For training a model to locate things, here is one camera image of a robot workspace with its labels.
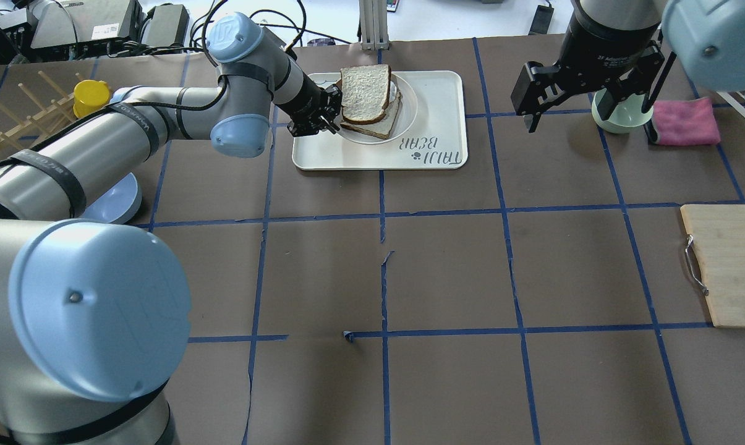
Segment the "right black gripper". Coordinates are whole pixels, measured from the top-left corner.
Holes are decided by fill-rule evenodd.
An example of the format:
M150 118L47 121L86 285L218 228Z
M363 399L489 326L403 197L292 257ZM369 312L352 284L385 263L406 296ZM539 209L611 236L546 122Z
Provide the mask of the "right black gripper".
M558 60L550 66L523 65L511 93L514 112L534 134L541 115L579 94L604 92L598 115L608 119L617 105L649 93L665 57L653 38L660 25L653 12L642 23L618 23L615 16L574 12Z

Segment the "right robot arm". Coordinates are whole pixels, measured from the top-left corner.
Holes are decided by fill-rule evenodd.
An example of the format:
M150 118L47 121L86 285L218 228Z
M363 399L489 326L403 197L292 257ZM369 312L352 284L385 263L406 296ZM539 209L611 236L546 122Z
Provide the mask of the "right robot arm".
M579 94L602 92L593 110L608 119L642 98L651 109L678 60L700 87L745 91L745 1L576 1L561 54L524 64L511 101L529 132L541 115Z

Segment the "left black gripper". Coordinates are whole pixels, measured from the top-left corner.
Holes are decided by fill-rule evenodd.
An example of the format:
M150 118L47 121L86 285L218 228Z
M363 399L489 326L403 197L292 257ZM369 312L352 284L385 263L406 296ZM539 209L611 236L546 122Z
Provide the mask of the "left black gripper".
M322 130L338 134L342 101L338 84L319 87L300 68L291 68L276 89L276 106L290 117L287 129L293 137L318 135Z

